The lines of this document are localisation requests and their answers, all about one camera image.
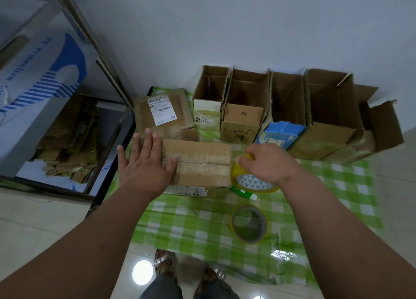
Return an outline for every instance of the blue printed box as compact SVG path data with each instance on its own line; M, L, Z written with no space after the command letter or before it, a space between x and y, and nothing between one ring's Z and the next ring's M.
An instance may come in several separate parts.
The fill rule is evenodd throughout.
M287 150L306 128L304 87L300 74L273 72L270 107L256 143L274 143Z

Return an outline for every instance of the foot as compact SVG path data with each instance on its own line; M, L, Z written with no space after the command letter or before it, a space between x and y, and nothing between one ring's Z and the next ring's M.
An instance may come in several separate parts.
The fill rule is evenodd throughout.
M202 276L201 281L199 282L198 288L195 291L195 295L202 292L206 286L214 281L214 280L223 280L224 279L224 273L222 271L219 271L219 273L216 273L212 268L207 268L204 272L204 275Z
M155 254L155 260L153 265L156 270L156 276L165 274L166 276L173 277L176 279L176 270L174 267L174 256L173 252L157 249Z

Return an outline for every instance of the white wall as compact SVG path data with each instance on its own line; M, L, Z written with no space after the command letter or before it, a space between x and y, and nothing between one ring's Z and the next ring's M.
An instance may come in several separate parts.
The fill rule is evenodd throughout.
M76 0L133 96L193 90L203 64L353 71L416 126L413 0Z

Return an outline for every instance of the green checkered cloth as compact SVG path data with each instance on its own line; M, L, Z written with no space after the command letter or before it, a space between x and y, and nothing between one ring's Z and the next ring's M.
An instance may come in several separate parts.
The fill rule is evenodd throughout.
M164 92L157 88L153 95ZM200 141L219 142L219 133L198 130ZM232 145L232 156L243 153L244 145ZM383 228L374 181L366 161L350 166L299 160L377 234ZM118 177L107 196L118 187ZM258 284L295 283L316 286L292 209L279 190L257 194L249 201L228 189L214 188L208 197L163 194L153 201L136 226L132 242L179 252L216 263L226 274ZM259 244L248 245L229 230L231 215L251 203L268 221L268 234Z

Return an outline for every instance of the right hand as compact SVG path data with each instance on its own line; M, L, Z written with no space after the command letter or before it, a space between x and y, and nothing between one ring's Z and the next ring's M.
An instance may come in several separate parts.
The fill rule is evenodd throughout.
M254 155L250 160L244 155L236 158L236 163L259 180L281 186L291 177L304 170L299 163L286 151L274 144L251 144L245 153Z

